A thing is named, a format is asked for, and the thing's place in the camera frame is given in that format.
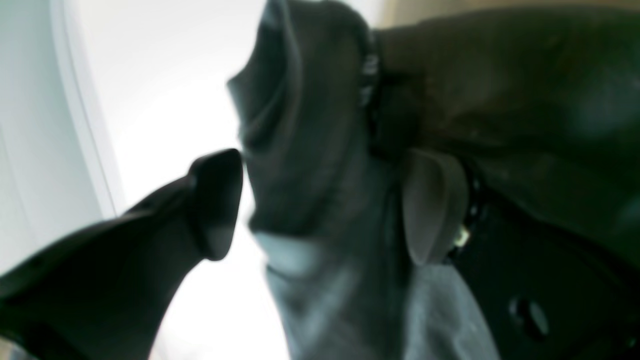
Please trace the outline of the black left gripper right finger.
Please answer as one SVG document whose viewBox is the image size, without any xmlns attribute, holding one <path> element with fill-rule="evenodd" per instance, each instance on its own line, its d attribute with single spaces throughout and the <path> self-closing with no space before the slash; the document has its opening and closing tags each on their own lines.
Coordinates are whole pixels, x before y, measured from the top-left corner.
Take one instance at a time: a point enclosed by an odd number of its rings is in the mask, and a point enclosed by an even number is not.
<svg viewBox="0 0 640 360">
<path fill-rule="evenodd" d="M 503 360 L 637 360 L 639 271 L 534 219 L 459 159 L 409 150 L 403 228 L 416 265 L 449 265 Z"/>
</svg>

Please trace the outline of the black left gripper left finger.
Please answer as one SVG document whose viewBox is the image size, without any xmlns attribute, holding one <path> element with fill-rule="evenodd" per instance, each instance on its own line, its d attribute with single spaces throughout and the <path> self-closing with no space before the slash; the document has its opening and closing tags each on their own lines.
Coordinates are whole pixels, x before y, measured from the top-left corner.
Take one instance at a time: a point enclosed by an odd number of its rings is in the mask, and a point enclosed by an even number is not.
<svg viewBox="0 0 640 360">
<path fill-rule="evenodd" d="M 3 360 L 146 360 L 178 288 L 230 251 L 243 188 L 236 149 L 197 159 L 121 216 L 1 277 Z"/>
</svg>

